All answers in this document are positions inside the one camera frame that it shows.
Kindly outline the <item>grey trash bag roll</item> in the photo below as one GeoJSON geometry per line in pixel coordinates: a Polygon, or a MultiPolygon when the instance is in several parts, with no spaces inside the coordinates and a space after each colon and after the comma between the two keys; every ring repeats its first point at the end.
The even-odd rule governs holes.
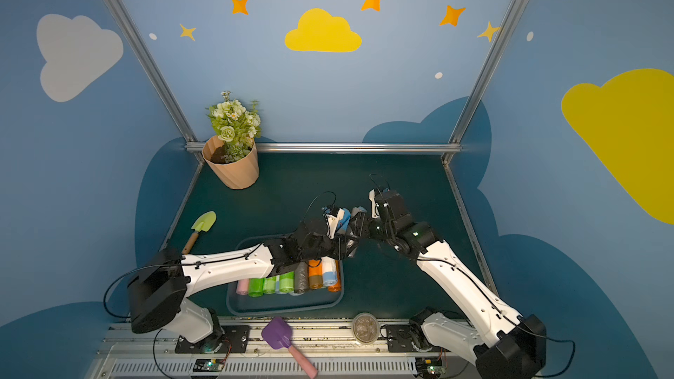
{"type": "Polygon", "coordinates": [[[350,219],[352,221],[355,221],[358,217],[363,217],[363,216],[367,216],[367,215],[368,215],[367,210],[365,208],[363,208],[362,206],[354,207],[350,211],[350,219]]]}

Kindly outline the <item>pink trash bag roll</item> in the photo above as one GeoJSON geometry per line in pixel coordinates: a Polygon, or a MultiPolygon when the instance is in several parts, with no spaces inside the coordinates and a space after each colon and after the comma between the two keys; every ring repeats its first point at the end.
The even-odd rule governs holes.
{"type": "Polygon", "coordinates": [[[236,294],[238,296],[247,296],[249,294],[249,279],[244,279],[237,282],[236,294]]]}

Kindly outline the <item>green trash bag roll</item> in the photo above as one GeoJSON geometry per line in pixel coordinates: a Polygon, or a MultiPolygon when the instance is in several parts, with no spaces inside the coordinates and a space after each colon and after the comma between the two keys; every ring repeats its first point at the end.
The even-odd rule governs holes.
{"type": "Polygon", "coordinates": [[[264,278],[251,278],[247,295],[251,298],[259,298],[264,295],[264,278]]]}

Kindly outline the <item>white roll blue end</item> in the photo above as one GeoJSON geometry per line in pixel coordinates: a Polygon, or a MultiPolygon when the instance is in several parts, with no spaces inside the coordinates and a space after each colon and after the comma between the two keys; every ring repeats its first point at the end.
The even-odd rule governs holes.
{"type": "Polygon", "coordinates": [[[337,284],[339,276],[337,274],[337,263],[333,258],[322,257],[321,258],[321,270],[322,270],[322,283],[326,288],[335,286],[337,284]]]}

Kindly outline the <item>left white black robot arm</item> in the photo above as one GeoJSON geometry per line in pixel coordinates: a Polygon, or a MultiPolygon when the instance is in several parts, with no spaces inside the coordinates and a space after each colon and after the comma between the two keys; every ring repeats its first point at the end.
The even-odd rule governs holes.
{"type": "Polygon", "coordinates": [[[201,291],[245,279],[263,279],[293,272],[302,262],[329,257],[348,258],[360,238],[348,227],[330,236],[330,227],[302,223],[289,234],[274,235],[253,247],[219,254],[181,254],[160,251],[133,273],[127,285],[130,322],[134,333],[166,329],[188,342],[217,335],[212,311],[191,302],[201,291]]]}

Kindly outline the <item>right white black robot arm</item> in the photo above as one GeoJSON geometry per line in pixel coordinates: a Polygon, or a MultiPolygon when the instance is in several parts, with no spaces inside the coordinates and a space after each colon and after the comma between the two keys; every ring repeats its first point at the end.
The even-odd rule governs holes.
{"type": "Polygon", "coordinates": [[[498,298],[459,259],[447,240],[427,222],[417,222],[397,191],[370,192],[368,229],[414,262],[455,302],[470,321],[464,326],[441,312],[421,317],[426,341],[456,354],[483,378],[533,378],[547,360],[546,327],[524,318],[498,298]]]}

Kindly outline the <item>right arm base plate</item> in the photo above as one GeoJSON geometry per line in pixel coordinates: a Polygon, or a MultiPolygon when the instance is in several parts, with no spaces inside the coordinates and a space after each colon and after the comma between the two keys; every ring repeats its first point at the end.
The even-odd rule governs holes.
{"type": "Polygon", "coordinates": [[[428,353],[438,352],[422,335],[421,329],[412,325],[388,324],[383,326],[384,337],[389,353],[428,353]]]}

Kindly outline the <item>orange trash bag roll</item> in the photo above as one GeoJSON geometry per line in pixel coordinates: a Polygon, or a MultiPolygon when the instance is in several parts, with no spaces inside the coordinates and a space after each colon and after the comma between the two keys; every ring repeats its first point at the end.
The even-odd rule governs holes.
{"type": "Polygon", "coordinates": [[[328,275],[328,281],[324,282],[330,292],[340,292],[342,290],[341,264],[335,262],[335,271],[328,275]]]}
{"type": "Polygon", "coordinates": [[[308,267],[308,285],[309,288],[314,290],[319,290],[323,287],[323,272],[320,260],[310,260],[307,263],[308,267]]]}

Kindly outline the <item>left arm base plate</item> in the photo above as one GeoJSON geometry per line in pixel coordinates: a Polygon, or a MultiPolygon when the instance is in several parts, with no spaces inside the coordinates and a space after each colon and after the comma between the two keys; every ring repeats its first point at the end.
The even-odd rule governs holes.
{"type": "Polygon", "coordinates": [[[245,325],[219,326],[215,332],[196,343],[180,337],[176,354],[243,354],[247,350],[251,328],[245,325]]]}

